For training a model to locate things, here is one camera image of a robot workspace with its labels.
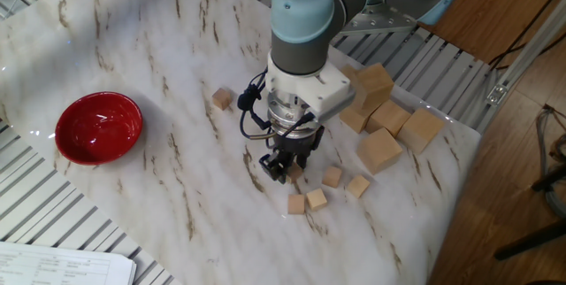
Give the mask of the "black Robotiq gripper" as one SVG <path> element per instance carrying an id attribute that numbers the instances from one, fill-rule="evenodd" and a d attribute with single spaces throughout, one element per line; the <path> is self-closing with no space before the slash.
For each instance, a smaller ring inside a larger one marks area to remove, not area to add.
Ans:
<path id="1" fill-rule="evenodd" d="M 304 169 L 310 153 L 318 148 L 324 131 L 325 127 L 320 126 L 316 133 L 275 135 L 272 145 L 273 152 L 260 158 L 260 166 L 274 181 L 285 184 L 287 170 L 291 166 L 291 153 L 297 154 L 296 164 Z"/>

